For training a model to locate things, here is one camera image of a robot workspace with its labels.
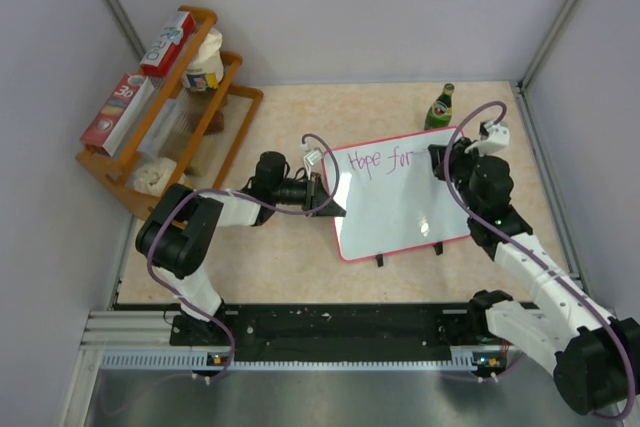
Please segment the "pink framed whiteboard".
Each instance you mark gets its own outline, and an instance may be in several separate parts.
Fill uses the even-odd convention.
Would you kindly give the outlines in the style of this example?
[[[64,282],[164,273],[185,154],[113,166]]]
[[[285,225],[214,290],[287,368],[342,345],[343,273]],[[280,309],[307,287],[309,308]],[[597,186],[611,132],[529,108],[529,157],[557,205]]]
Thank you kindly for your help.
[[[326,190],[346,210],[334,219],[340,257],[374,258],[470,235],[467,215],[432,173],[429,145],[446,145],[455,129],[422,131],[343,146],[323,159]]]

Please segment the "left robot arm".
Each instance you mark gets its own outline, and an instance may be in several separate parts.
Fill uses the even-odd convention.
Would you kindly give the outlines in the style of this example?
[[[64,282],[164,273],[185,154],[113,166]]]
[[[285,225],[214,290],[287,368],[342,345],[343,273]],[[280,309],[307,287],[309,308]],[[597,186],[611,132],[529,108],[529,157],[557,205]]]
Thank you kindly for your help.
[[[218,228],[258,227],[276,212],[308,217],[344,217],[346,210],[325,190],[321,176],[312,170],[322,153],[314,149],[294,177],[279,152],[261,154],[254,175],[238,191],[193,190],[171,185],[149,214],[135,239],[135,248],[147,261],[151,278],[181,303],[184,314],[194,318],[192,331],[205,343],[216,343],[226,334],[227,321],[216,313],[222,306],[202,267]]]

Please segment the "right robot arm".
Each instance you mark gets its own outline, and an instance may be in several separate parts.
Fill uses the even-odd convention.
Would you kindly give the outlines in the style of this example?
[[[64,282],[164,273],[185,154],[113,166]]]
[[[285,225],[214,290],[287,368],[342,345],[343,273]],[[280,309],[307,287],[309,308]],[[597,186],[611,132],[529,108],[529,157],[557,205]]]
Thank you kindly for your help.
[[[428,152],[434,176],[467,215],[476,245],[525,287],[543,314],[531,314],[502,291],[481,291],[469,303],[469,335],[519,348],[553,378],[574,412],[599,416],[622,403],[614,418],[628,418],[639,393],[638,321],[617,318],[553,261],[511,204],[514,183],[505,160],[480,155],[466,138]]]

